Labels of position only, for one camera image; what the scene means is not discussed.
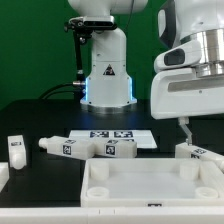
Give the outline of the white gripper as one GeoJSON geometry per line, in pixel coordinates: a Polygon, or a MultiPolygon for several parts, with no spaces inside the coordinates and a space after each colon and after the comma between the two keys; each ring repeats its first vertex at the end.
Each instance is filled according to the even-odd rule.
{"type": "Polygon", "coordinates": [[[191,145],[188,128],[192,116],[224,113],[224,76],[197,78],[191,68],[159,72],[151,86],[151,115],[155,119],[178,118],[191,145]]]}

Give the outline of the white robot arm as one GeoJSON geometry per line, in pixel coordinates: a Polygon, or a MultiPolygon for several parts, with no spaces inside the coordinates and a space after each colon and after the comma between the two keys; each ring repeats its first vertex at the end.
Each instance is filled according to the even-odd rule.
{"type": "MultiPolygon", "coordinates": [[[[93,40],[84,108],[114,111],[137,103],[126,72],[126,36],[114,16],[140,12],[148,1],[68,0],[78,13],[68,22],[75,43],[93,40]]],[[[176,118],[191,143],[191,117],[224,113],[224,0],[167,0],[157,18],[168,50],[154,61],[151,116],[176,118]]]]}

